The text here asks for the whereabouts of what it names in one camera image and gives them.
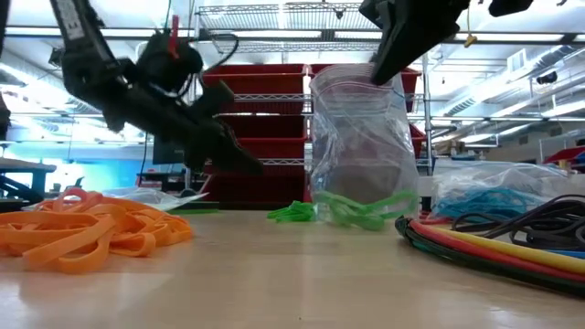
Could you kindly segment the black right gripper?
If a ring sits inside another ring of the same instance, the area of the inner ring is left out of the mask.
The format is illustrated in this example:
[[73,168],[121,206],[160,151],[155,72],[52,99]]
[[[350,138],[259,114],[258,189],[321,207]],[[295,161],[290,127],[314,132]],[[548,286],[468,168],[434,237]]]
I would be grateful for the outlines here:
[[371,75],[387,83],[415,59],[456,34],[455,23],[470,0],[363,0],[358,11],[383,34]]

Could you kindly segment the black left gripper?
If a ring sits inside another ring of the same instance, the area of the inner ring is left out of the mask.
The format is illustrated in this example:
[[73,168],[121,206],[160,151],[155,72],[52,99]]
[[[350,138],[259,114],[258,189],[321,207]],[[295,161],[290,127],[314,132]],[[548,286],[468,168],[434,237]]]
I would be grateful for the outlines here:
[[201,172],[210,162],[220,171],[261,175],[262,163],[217,118],[222,106],[235,99],[225,82],[205,87],[191,103],[183,100],[189,86],[204,75],[203,59],[190,43],[168,30],[156,31],[136,61],[115,57],[105,45],[109,93],[137,103],[133,126],[185,147],[185,164],[193,171]]

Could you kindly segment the clear zip bag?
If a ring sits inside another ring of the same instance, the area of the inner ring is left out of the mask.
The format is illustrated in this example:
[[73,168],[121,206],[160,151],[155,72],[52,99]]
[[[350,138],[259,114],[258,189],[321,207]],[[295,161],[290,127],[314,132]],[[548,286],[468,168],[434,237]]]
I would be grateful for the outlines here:
[[419,173],[402,78],[375,85],[373,68],[329,65],[311,80],[311,194],[319,218],[358,207],[397,218],[417,207]]
[[585,174],[571,174],[551,164],[440,160],[432,178],[431,208],[437,196],[472,188],[511,189],[545,202],[562,195],[585,195]]

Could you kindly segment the green rubber bands pile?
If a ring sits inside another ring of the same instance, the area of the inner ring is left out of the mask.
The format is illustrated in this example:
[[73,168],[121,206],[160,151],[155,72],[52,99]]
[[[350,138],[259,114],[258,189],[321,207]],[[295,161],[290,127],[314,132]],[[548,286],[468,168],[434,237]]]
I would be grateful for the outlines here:
[[400,190],[369,204],[361,204],[331,192],[317,191],[313,203],[293,201],[288,207],[269,212],[267,218],[277,223],[322,220],[344,228],[380,231],[386,226],[387,220],[413,214],[419,200],[413,190]]

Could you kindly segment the orange rubber bands pile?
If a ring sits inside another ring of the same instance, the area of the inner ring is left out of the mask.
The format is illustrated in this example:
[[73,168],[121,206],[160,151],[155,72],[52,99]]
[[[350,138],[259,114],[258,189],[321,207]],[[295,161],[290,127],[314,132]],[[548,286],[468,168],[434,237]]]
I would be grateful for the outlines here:
[[192,239],[187,220],[145,203],[71,188],[30,210],[0,214],[0,255],[28,270],[99,270],[112,254],[147,257]]

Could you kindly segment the blue rubber bands pile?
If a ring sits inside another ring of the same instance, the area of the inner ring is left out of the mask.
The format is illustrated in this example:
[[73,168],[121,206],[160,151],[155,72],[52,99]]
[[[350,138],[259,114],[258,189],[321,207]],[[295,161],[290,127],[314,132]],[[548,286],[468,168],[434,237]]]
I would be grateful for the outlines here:
[[500,218],[514,218],[545,201],[528,193],[505,188],[472,188],[453,190],[437,196],[431,212],[439,217],[458,218],[466,214],[484,214]]

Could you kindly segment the dark purple rubber bands pile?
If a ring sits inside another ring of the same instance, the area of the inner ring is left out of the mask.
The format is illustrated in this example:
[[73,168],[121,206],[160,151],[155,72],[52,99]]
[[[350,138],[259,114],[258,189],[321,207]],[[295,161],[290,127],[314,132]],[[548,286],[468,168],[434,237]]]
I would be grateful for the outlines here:
[[585,252],[585,195],[557,196],[513,218],[469,213],[452,221],[451,230],[485,239],[507,237],[532,249]]

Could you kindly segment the black computer monitor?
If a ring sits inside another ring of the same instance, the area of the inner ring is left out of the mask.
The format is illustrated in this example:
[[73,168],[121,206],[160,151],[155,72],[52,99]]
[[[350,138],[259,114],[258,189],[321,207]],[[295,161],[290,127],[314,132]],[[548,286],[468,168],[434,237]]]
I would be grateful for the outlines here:
[[185,161],[184,148],[155,136],[152,161],[154,165],[182,164]]

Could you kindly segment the yellow hanging tag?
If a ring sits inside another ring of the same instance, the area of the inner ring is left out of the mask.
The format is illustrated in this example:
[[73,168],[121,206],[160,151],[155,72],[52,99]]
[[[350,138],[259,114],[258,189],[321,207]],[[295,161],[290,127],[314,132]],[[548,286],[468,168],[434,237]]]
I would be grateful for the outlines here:
[[467,27],[467,36],[463,43],[465,48],[469,48],[477,41],[477,37],[472,33],[471,30],[471,7],[468,6],[467,13],[466,13],[466,27]]

